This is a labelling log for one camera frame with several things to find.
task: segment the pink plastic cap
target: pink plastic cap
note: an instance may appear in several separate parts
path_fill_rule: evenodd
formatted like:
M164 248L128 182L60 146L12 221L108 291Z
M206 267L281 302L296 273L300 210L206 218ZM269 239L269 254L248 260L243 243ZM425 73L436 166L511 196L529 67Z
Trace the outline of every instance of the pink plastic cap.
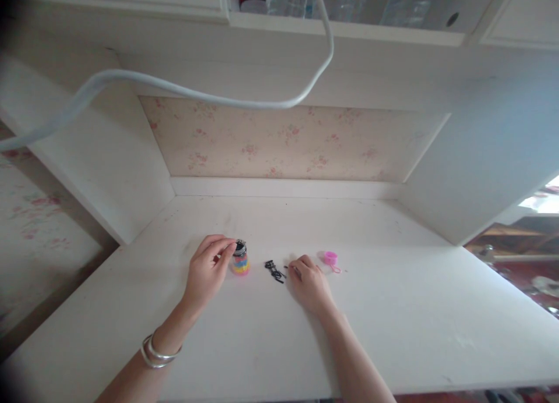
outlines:
M338 255L334 252L324 252L324 263L328 266L336 266L338 263Z

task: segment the wooden furniture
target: wooden furniture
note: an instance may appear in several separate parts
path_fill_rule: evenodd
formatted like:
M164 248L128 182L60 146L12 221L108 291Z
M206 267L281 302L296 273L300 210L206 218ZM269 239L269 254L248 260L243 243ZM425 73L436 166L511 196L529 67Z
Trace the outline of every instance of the wooden furniture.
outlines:
M431 30L332 24L334 60L304 105L445 116L406 183L171 181L137 99L168 94L126 83L30 146L122 245L10 359L35 400L91 401L167 315L208 232L247 240L254 269L227 279L164 400L337 395L316 321L261 267L327 248L344 270L334 294L393 392L559 382L557 321L461 247L558 171L559 10L485 2L440 5ZM298 93L322 61L321 24L229 3L32 0L0 119L36 128L106 68L241 99ZM460 6L468 25L443 29Z
M512 225L495 223L470 241L466 248L475 251L486 244L494 247L496 256L559 255L559 215L521 218Z

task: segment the black hair clip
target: black hair clip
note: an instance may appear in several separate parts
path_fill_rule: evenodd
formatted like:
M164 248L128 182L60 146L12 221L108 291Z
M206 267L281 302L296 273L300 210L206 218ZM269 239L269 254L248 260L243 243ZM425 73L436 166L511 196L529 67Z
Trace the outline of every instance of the black hair clip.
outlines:
M266 263L264 263L264 267L265 267L267 270L270 271L270 274L274 277L274 279L275 279L276 281L278 281L278 282L280 282L280 283L282 283L282 284L284 283L284 282L281 280L281 277L287 278L287 276L284 275L282 272L278 271L278 270L275 268L275 264L274 264L274 261L273 261L273 260L269 260L269 261L267 261Z

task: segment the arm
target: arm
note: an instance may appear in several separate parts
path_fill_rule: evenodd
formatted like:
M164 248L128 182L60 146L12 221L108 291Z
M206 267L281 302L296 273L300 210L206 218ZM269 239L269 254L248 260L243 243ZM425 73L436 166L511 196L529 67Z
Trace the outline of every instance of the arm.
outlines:
M347 318L336 308L320 267L304 255L289 264L289 275L297 299L318 317L326 332L344 400L349 403L395 403Z
M234 251L235 240L222 235L211 235L202 241L190 261L181 301L155 331L153 348L157 352L172 355L179 351L202 310L221 287ZM172 365L151 369L138 351L96 403L155 403Z

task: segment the small jar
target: small jar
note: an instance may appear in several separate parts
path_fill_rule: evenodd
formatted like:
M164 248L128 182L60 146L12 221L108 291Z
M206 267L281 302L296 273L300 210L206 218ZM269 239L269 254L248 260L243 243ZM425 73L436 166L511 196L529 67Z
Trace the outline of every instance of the small jar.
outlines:
M246 275L249 272L249 257L246 254L246 242L243 240L237 240L237 248L231 257L231 267L236 275Z

